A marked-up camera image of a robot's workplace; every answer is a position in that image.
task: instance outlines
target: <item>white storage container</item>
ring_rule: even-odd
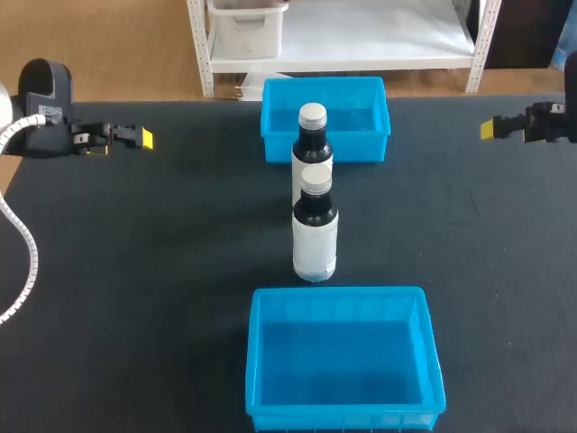
[[[208,0],[216,43],[228,59],[265,59],[280,55],[282,15],[278,0]]]

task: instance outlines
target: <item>black bottle neck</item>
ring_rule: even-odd
[[[326,140],[326,126],[309,130],[300,127],[298,140],[293,146],[293,153],[302,162],[317,164],[333,156],[333,148]]]
[[[305,226],[326,226],[336,218],[336,207],[331,200],[331,191],[312,195],[301,190],[294,214],[297,221]]]

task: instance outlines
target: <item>white cable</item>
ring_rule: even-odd
[[[22,129],[28,128],[30,126],[42,126],[47,124],[47,122],[48,121],[45,115],[31,115],[29,117],[24,117],[8,126],[5,131],[0,134],[0,155],[2,155],[4,152],[10,139],[14,137],[18,132],[22,131]],[[36,275],[38,274],[38,248],[36,248],[36,242],[34,241],[30,230],[28,230],[20,218],[16,216],[16,214],[5,202],[4,197],[2,196],[2,192],[0,192],[0,212],[2,212],[6,218],[8,218],[8,221],[14,224],[16,229],[18,229],[24,238],[24,241],[26,241],[26,244],[28,245],[28,251],[30,253],[30,270],[28,272],[28,279],[26,280],[26,284],[24,284],[24,288],[20,292],[20,295],[14,304],[12,304],[9,309],[0,315],[0,325],[2,325],[6,320],[16,314],[16,311],[18,311],[18,309],[26,301],[28,295],[30,295],[30,292],[32,291],[32,287],[36,281]]]

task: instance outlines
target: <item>white shelf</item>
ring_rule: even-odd
[[[470,68],[473,52],[452,0],[292,0],[280,56],[229,60],[215,43],[211,65],[215,73],[453,69]]]

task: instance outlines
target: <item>white label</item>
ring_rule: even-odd
[[[333,155],[323,162],[319,162],[319,164],[325,165],[328,167],[330,171],[333,171]],[[295,156],[295,153],[292,153],[292,206],[295,206],[300,200],[300,178],[302,176],[303,170],[307,164],[306,162],[302,162],[299,158]]]
[[[38,114],[56,117],[58,121],[62,120],[62,108],[59,106],[38,106]]]
[[[326,226],[310,227],[292,217],[292,262],[297,275],[317,282],[331,278],[336,267],[339,215]]]

